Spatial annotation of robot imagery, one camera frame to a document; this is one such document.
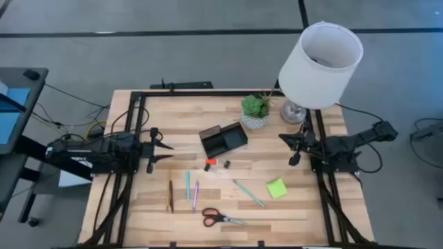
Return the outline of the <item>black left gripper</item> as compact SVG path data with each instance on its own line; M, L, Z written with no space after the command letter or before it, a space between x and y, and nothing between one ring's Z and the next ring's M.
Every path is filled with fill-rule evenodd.
M154 156L154 147L162 147L165 149L172 149L172 147L161 142L163 134L158 128L152 127L150 129L150 140L148 142L138 143L138 156L140 158L148 159L147 163L147 173L151 174L154 171L155 164L165 158L170 158L172 155L158 155Z

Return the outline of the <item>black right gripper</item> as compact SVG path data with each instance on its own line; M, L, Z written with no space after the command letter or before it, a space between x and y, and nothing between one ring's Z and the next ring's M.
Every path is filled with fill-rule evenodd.
M324 151L322 144L316 139L314 132L294 133L294 134L279 134L284 143L293 152L293 156L289 159L290 166L296 166L300 162L300 152L303 151L312 156L323 156Z

